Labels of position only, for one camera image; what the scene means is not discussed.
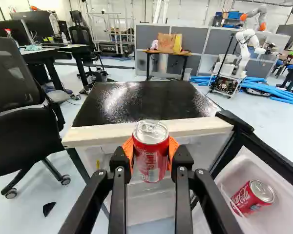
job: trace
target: gray floor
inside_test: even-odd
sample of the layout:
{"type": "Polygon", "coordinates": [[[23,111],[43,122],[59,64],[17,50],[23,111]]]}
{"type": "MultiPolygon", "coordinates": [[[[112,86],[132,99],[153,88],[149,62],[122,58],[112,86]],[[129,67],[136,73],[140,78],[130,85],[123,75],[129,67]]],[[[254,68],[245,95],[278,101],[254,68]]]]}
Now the gray floor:
{"type": "MultiPolygon", "coordinates": [[[[133,61],[104,60],[104,64],[134,66],[133,61]]],[[[78,93],[82,84],[77,79],[78,73],[75,66],[56,66],[64,86],[78,93]]],[[[142,81],[143,76],[136,76],[134,70],[107,69],[110,78],[116,81],[142,81]]],[[[284,76],[278,80],[270,77],[269,84],[281,83],[284,76]]],[[[196,88],[207,93],[207,87],[196,88]]],[[[208,97],[224,109],[228,109],[251,124],[255,133],[267,144],[275,148],[285,157],[293,161],[293,105],[273,101],[264,97],[255,97],[239,93],[232,99],[226,99],[218,94],[208,94],[208,97]]],[[[63,136],[71,126],[82,100],[62,104],[62,111],[66,125],[61,135],[63,136]]],[[[68,215],[74,202],[85,186],[82,178],[68,158],[66,152],[59,152],[49,156],[57,169],[62,174],[69,174],[72,182],[62,186],[45,168],[42,163],[37,163],[24,179],[17,185],[19,195],[8,200],[0,195],[0,234],[56,234],[68,215]],[[57,204],[50,215],[45,218],[42,206],[45,203],[56,201],[57,204]]],[[[0,190],[8,184],[16,173],[0,177],[0,190]]],[[[103,213],[99,214],[93,233],[107,233],[108,220],[103,213]]],[[[131,227],[129,233],[163,234],[172,233],[173,221],[160,220],[150,225],[131,227]]]]}

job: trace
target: paper bag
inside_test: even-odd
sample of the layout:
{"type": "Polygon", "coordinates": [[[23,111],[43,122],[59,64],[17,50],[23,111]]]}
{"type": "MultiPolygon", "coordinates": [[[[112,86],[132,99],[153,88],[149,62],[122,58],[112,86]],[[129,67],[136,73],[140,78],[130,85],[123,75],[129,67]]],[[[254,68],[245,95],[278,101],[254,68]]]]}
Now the paper bag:
{"type": "Polygon", "coordinates": [[[175,34],[158,34],[158,50],[165,53],[173,53],[175,34]]]}

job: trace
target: keyboard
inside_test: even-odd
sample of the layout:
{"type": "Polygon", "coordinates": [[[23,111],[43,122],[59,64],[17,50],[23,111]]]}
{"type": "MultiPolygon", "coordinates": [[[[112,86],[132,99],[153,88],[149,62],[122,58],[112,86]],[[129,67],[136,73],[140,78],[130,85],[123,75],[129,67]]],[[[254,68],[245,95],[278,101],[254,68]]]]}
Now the keyboard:
{"type": "Polygon", "coordinates": [[[62,43],[41,43],[41,46],[57,46],[57,47],[65,47],[65,44],[62,43]]]}

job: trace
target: office cubicle divider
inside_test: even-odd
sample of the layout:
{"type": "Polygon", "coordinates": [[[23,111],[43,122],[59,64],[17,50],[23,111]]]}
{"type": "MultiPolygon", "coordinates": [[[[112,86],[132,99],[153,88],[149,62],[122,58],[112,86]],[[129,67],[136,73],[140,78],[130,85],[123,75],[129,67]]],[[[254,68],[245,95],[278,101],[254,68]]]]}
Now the office cubicle divider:
{"type": "MultiPolygon", "coordinates": [[[[187,27],[173,26],[167,24],[138,23],[135,30],[135,55],[136,74],[146,75],[147,55],[142,50],[151,46],[153,40],[157,39],[158,33],[181,33],[182,48],[191,50],[193,56],[189,57],[187,68],[192,68],[191,75],[209,76],[212,65],[217,61],[219,54],[224,54],[230,41],[231,33],[243,29],[221,28],[221,27],[187,27]]],[[[270,32],[256,32],[260,42],[273,42],[282,52],[290,36],[274,34],[270,32]]],[[[239,56],[240,47],[234,38],[228,51],[239,56]]],[[[251,77],[266,78],[270,75],[276,61],[277,55],[252,54],[246,70],[251,77]]],[[[151,75],[157,77],[179,78],[182,70],[182,58],[175,55],[153,55],[150,71],[151,75]]]]}

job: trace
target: coca-cola can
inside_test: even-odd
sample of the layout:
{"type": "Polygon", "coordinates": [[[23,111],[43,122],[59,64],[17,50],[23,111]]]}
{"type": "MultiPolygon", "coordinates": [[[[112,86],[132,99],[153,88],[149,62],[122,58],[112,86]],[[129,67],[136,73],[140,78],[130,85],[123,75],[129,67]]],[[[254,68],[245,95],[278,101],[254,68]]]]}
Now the coca-cola can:
{"type": "Polygon", "coordinates": [[[140,120],[132,133],[135,165],[142,180],[155,183],[164,178],[167,168],[169,133],[167,127],[157,120],[140,120]]]}
{"type": "MultiPolygon", "coordinates": [[[[260,210],[263,206],[270,206],[275,201],[273,188],[260,180],[248,181],[239,191],[231,197],[232,202],[245,216],[260,210]]],[[[240,213],[231,204],[234,212],[240,213]]]]}

